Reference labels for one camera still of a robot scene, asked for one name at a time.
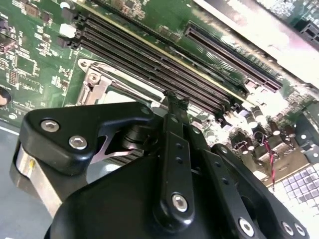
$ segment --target black memory slot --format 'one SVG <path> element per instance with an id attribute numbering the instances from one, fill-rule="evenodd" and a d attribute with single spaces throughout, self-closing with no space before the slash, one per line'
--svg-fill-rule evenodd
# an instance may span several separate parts
<path id="1" fill-rule="evenodd" d="M 207 98 L 208 103 L 213 105 L 216 108 L 219 108 L 221 104 L 225 102 L 218 100 L 216 97 L 212 97 L 210 93 L 198 89 L 197 85 L 194 84 L 192 80 L 185 81 L 178 74 L 167 70 L 167 68 L 163 67 L 161 64 L 157 62 L 152 62 L 148 57 L 145 57 L 141 54 L 141 51 L 135 51 L 125 45 L 119 45 L 116 41 L 112 39 L 108 39 L 107 35 L 101 36 L 98 32 L 95 32 L 93 29 L 84 28 L 82 37 L 87 37 L 91 41 L 101 45 L 105 50 L 112 51 L 117 55 L 121 55 L 125 59 L 129 60 L 131 63 L 138 63 L 140 67 L 143 67 L 145 70 L 154 73 L 160 78 L 169 81 L 170 79 L 174 79 L 180 84 L 184 84 L 185 86 L 193 89 L 197 94 L 201 94 L 203 97 Z"/>
<path id="2" fill-rule="evenodd" d="M 171 82 L 172 81 L 172 76 L 170 76 L 169 74 L 164 74 L 162 72 L 159 72 L 158 69 L 153 68 L 152 66 L 148 66 L 147 64 L 145 64 L 141 58 L 136 57 L 136 56 L 131 56 L 129 54 L 127 54 L 127 52 L 125 52 L 125 50 L 119 50 L 117 48 L 117 46 L 115 46 L 114 44 L 108 44 L 106 42 L 101 42 L 98 38 L 92 36 L 88 36 L 87 34 L 84 34 L 83 36 L 86 37 L 86 39 L 88 39 L 91 42 L 94 42 L 95 44 L 99 45 L 100 49 L 109 53 L 113 53 L 116 54 L 118 57 L 121 57 L 122 60 L 127 60 L 131 63 L 131 65 L 135 65 L 138 66 L 140 68 L 142 68 L 143 70 L 149 72 L 149 75 L 151 75 L 151 77 L 154 78 L 160 78 L 162 81 L 166 81 L 166 82 Z M 188 89 L 191 89 L 191 92 L 194 95 L 197 96 L 205 96 L 207 103 L 210 104 L 211 107 L 214 107 L 216 109 L 220 108 L 221 104 L 216 104 L 215 102 L 211 101 L 211 97 L 208 94 L 203 94 L 203 92 L 201 90 L 199 90 L 198 88 L 194 87 L 194 85 L 190 84 L 190 83 L 186 83 L 185 81 L 179 79 L 179 78 L 174 78 L 175 79 L 175 84 L 179 87 L 181 87 L 182 85 L 184 85 L 185 87 L 187 87 Z"/>
<path id="3" fill-rule="evenodd" d="M 220 101 L 227 101 L 229 102 L 229 95 L 219 87 L 215 86 L 212 83 L 209 83 L 206 79 L 200 77 L 196 73 L 190 71 L 186 67 L 177 64 L 172 59 L 163 56 L 160 52 L 152 49 L 151 47 L 143 44 L 139 40 L 135 39 L 134 37 L 128 35 L 125 32 L 122 32 L 115 26 L 103 21 L 99 17 L 95 15 L 90 15 L 90 18 L 85 22 L 90 27 L 98 30 L 101 34 L 114 36 L 114 40 L 118 41 L 119 43 L 131 46 L 133 50 L 139 51 L 144 53 L 148 58 L 157 59 L 158 63 L 165 66 L 167 69 L 179 74 L 180 76 L 184 77 L 185 79 L 194 82 L 197 84 L 197 87 L 200 87 L 203 91 L 207 91 L 210 94 L 213 94 L 216 97 L 216 100 Z"/>
<path id="4" fill-rule="evenodd" d="M 218 56 L 236 70 L 252 78 L 258 84 L 266 87 L 268 90 L 276 92 L 282 88 L 283 85 L 278 82 L 274 76 L 253 64 L 227 45 L 222 44 L 205 30 L 191 24 L 188 27 L 185 36 L 205 48 L 207 51 Z"/>
<path id="5" fill-rule="evenodd" d="M 170 46 L 173 49 L 176 49 L 181 54 L 187 56 L 191 61 L 195 62 L 194 67 L 198 68 L 198 70 L 203 70 L 206 72 L 206 74 L 212 75 L 212 77 L 214 77 L 214 75 L 215 75 L 215 76 L 219 76 L 221 78 L 224 78 L 225 80 L 228 81 L 228 83 L 230 85 L 233 85 L 233 87 L 239 87 L 243 92 L 245 92 L 244 94 L 248 93 L 248 91 L 244 87 L 242 87 L 241 85 L 239 86 L 238 84 L 234 84 L 234 82 L 232 80 L 228 79 L 228 77 L 225 77 L 220 72 L 218 72 L 216 69 L 211 67 L 209 65 L 209 63 L 203 61 L 201 58 L 197 57 L 196 55 L 186 51 L 182 47 L 178 46 L 175 42 L 172 42 L 169 39 L 161 36 L 158 32 L 145 26 L 144 24 L 135 20 L 134 18 L 128 17 L 127 15 L 122 13 L 121 11 L 117 10 L 116 8 L 114 8 L 111 5 L 109 5 L 108 3 L 106 3 L 105 0 L 91 0 L 91 1 L 94 2 L 95 4 L 99 5 L 100 7 L 106 9 L 107 11 L 111 12 L 112 14 L 116 15 L 118 18 L 118 21 L 121 22 L 123 25 L 129 24 L 129 25 L 133 25 L 135 27 L 138 27 L 139 29 L 142 29 L 146 34 L 155 37 L 156 39 L 158 39 L 162 43 L 166 44 L 167 46 Z"/>
<path id="6" fill-rule="evenodd" d="M 157 86 L 163 89 L 177 90 L 178 94 L 181 97 L 190 97 L 190 102 L 192 104 L 199 106 L 207 112 L 216 113 L 217 111 L 220 111 L 220 108 L 215 108 L 213 106 L 208 105 L 206 99 L 203 99 L 201 95 L 190 91 L 183 85 L 176 85 L 172 81 L 163 81 L 162 79 L 152 75 L 145 69 L 140 68 L 138 65 L 128 64 L 126 59 L 121 59 L 119 56 L 116 56 L 113 53 L 109 53 L 104 49 L 101 49 L 100 46 L 97 45 L 95 42 L 89 41 L 87 39 L 81 39 L 79 45 L 81 45 L 85 49 L 88 49 L 92 53 L 107 59 L 109 64 L 113 67 L 119 68 L 133 77 L 138 76 L 138 78 L 142 79 L 143 82 L 146 84 L 149 83 L 149 81 L 151 81 L 153 84 L 156 84 Z"/>

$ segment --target mounting hole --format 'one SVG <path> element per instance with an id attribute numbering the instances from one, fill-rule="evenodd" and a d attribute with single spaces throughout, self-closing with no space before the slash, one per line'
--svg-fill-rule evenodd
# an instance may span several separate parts
<path id="1" fill-rule="evenodd" d="M 83 61 L 83 62 L 81 62 L 81 66 L 82 66 L 82 67 L 87 67 L 88 64 L 87 64 L 85 61 Z"/>
<path id="2" fill-rule="evenodd" d="M 229 182 L 226 178 L 222 178 L 221 180 L 223 181 L 224 184 L 229 185 Z"/>
<path id="3" fill-rule="evenodd" d="M 179 149 L 183 149 L 183 148 L 184 148 L 184 146 L 181 145 L 180 143 L 177 143 L 177 144 L 176 144 L 176 147 L 179 148 Z"/>
<path id="4" fill-rule="evenodd" d="M 223 152 L 223 153 L 227 153 L 227 148 L 225 148 L 224 146 L 221 146 L 221 151 Z"/>
<path id="5" fill-rule="evenodd" d="M 289 235 L 291 235 L 291 236 L 294 235 L 294 231 L 292 230 L 292 228 L 291 228 L 287 223 L 281 222 L 281 224 L 283 225 L 285 231 L 286 231 Z"/>
<path id="6" fill-rule="evenodd" d="M 297 223 L 295 223 L 295 227 L 300 235 L 302 235 L 303 237 L 306 235 L 305 230 L 301 226 L 299 226 Z"/>
<path id="7" fill-rule="evenodd" d="M 148 108 L 146 108 L 146 107 L 142 107 L 142 108 L 141 108 L 141 111 L 142 111 L 144 114 L 146 114 L 146 115 L 149 115 L 149 114 L 150 114 Z"/>
<path id="8" fill-rule="evenodd" d="M 175 117 L 171 117 L 170 118 L 173 122 L 178 123 L 178 119 L 176 119 Z"/>
<path id="9" fill-rule="evenodd" d="M 244 218 L 239 218 L 239 226 L 240 228 L 243 230 L 243 232 L 249 236 L 249 237 L 253 237 L 254 236 L 254 229 L 253 227 L 250 225 L 250 223 L 245 220 Z"/>
<path id="10" fill-rule="evenodd" d="M 182 160 L 180 157 L 176 157 L 176 161 L 177 161 L 179 164 L 183 164 L 183 160 Z"/>
<path id="11" fill-rule="evenodd" d="M 12 97 L 5 88 L 0 86 L 0 107 L 8 105 L 12 100 Z"/>

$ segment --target green circuit board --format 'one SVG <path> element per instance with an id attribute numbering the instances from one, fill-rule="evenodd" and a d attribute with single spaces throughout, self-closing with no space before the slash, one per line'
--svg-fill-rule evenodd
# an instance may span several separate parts
<path id="1" fill-rule="evenodd" d="M 85 76 L 77 65 L 78 59 L 88 58 L 103 61 L 85 49 L 71 50 L 61 48 L 56 44 L 56 38 L 60 35 L 60 25 L 65 23 L 61 17 L 60 4 L 62 2 L 62 0 L 31 0 L 30 3 L 36 7 L 36 14 L 34 14 L 26 10 L 24 1 L 1 1 L 0 17 L 6 19 L 9 25 L 9 28 L 3 30 L 2 34 L 15 39 L 17 48 L 0 55 L 0 87 L 6 89 L 12 96 L 12 101 L 8 105 L 0 107 L 0 120 L 20 126 L 23 116 L 30 110 L 75 104 Z M 105 0 L 104 2 L 113 8 L 118 8 L 116 5 L 118 0 Z M 127 14 L 131 14 L 132 19 L 142 23 L 154 33 L 175 42 L 176 45 L 210 64 L 227 81 L 221 81 L 218 77 L 206 75 L 204 77 L 227 89 L 233 95 L 244 98 L 236 85 L 243 85 L 245 76 L 184 37 L 187 25 L 193 22 L 220 39 L 221 42 L 232 45 L 228 35 L 218 32 L 205 22 L 195 3 L 191 0 L 124 0 L 122 2 L 128 7 L 132 3 L 140 6 L 138 11 L 129 11 Z M 81 0 L 77 3 L 75 4 L 77 10 L 98 14 L 172 56 L 179 63 L 192 68 L 191 62 L 187 59 L 183 59 L 153 36 L 145 34 L 143 30 L 121 22 L 121 18 L 116 14 L 90 1 Z M 44 14 L 49 15 L 48 22 L 42 19 Z M 247 54 L 241 46 L 232 45 L 232 47 L 265 71 L 276 76 L 277 73 L 273 69 L 255 59 L 253 55 Z M 284 85 L 281 94 L 287 101 L 300 103 L 297 107 L 294 106 L 286 111 L 299 111 L 311 100 L 307 96 L 292 95 L 289 82 L 282 78 L 278 80 Z"/>

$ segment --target pcie slot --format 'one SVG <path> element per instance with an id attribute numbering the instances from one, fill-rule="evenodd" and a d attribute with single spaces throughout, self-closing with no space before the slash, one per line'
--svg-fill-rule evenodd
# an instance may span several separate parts
<path id="1" fill-rule="evenodd" d="M 229 101 L 229 96 L 228 94 L 223 91 L 222 89 L 216 87 L 213 84 L 208 83 L 204 78 L 201 78 L 198 76 L 196 73 L 186 69 L 185 67 L 177 64 L 171 59 L 168 59 L 167 57 L 161 55 L 159 52 L 155 51 L 154 49 L 146 46 L 145 44 L 142 44 L 135 38 L 131 37 L 130 35 L 120 31 L 116 27 L 110 25 L 109 23 L 103 21 L 99 17 L 95 15 L 90 15 L 89 18 L 86 20 L 85 24 L 95 28 L 99 29 L 101 34 L 107 34 L 111 33 L 116 35 L 117 37 L 115 40 L 125 42 L 127 45 L 131 45 L 132 49 L 138 49 L 140 52 L 145 53 L 145 55 L 148 55 L 151 57 L 151 59 L 156 58 L 156 60 L 164 65 L 168 66 L 168 69 L 175 71 L 177 74 L 183 76 L 184 78 L 191 80 L 195 82 L 198 82 L 198 87 L 201 87 L 202 90 L 207 91 L 207 90 L 212 90 L 213 92 L 210 92 L 211 94 L 214 94 L 215 96 L 223 99 L 224 101 Z"/>
<path id="2" fill-rule="evenodd" d="M 125 45 L 119 45 L 112 39 L 108 39 L 106 36 L 101 36 L 98 32 L 95 32 L 92 29 L 84 28 L 82 33 L 82 37 L 86 37 L 87 39 L 94 41 L 105 50 L 111 49 L 112 52 L 117 55 L 121 55 L 131 63 L 139 63 L 139 66 L 144 68 L 145 70 L 152 72 L 162 79 L 169 80 L 170 78 L 174 78 L 180 84 L 184 84 L 186 87 L 193 89 L 197 94 L 202 95 L 207 98 L 208 103 L 213 105 L 215 108 L 219 108 L 220 105 L 225 102 L 218 100 L 215 97 L 212 97 L 211 94 L 198 89 L 191 80 L 185 81 L 178 74 L 171 72 L 168 74 L 167 68 L 163 67 L 161 64 L 157 62 L 152 62 L 148 57 L 145 57 L 143 54 L 138 54 L 138 52 L 133 51 L 132 49 L 126 47 Z"/>
<path id="3" fill-rule="evenodd" d="M 92 53 L 107 59 L 108 63 L 112 65 L 113 67 L 119 68 L 126 72 L 129 75 L 132 75 L 133 77 L 140 78 L 143 82 L 148 83 L 149 81 L 155 83 L 159 87 L 163 89 L 169 89 L 169 90 L 177 90 L 178 94 L 181 97 L 190 97 L 190 102 L 194 105 L 197 105 L 201 107 L 203 110 L 207 112 L 217 112 L 220 111 L 220 108 L 214 108 L 207 105 L 207 102 L 203 100 L 200 95 L 193 94 L 193 92 L 190 92 L 188 89 L 185 89 L 184 86 L 178 86 L 175 83 L 171 81 L 163 81 L 162 79 L 159 79 L 156 76 L 153 76 L 149 72 L 147 72 L 145 69 L 140 68 L 136 65 L 128 64 L 126 59 L 120 59 L 118 56 L 115 56 L 113 53 L 106 52 L 103 49 L 100 49 L 97 44 L 94 42 L 90 42 L 89 40 L 82 39 L 80 42 L 77 43 L 77 45 L 81 45 L 83 48 L 88 49 Z"/>
<path id="4" fill-rule="evenodd" d="M 258 84 L 266 87 L 268 90 L 276 92 L 282 88 L 282 84 L 278 82 L 274 76 L 262 70 L 257 65 L 254 65 L 227 45 L 222 44 L 205 30 L 191 24 L 185 32 L 185 37 L 218 56 L 224 62 L 242 72 L 244 75 L 247 75 Z"/>

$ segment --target motherboard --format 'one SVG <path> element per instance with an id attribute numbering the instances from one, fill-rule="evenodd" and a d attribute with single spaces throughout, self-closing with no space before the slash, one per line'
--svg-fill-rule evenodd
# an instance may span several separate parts
<path id="1" fill-rule="evenodd" d="M 253 27 L 270 14 L 297 38 L 264 28 L 253 41 L 223 21 L 247 26 L 238 13 L 253 8 Z M 18 127 L 40 108 L 140 101 L 161 114 L 172 90 L 209 145 L 269 178 L 270 148 L 277 161 L 295 152 L 294 124 L 319 99 L 318 75 L 296 67 L 319 59 L 317 0 L 2 0 L 0 30 L 0 120 Z M 294 42 L 311 57 L 282 63 Z"/>

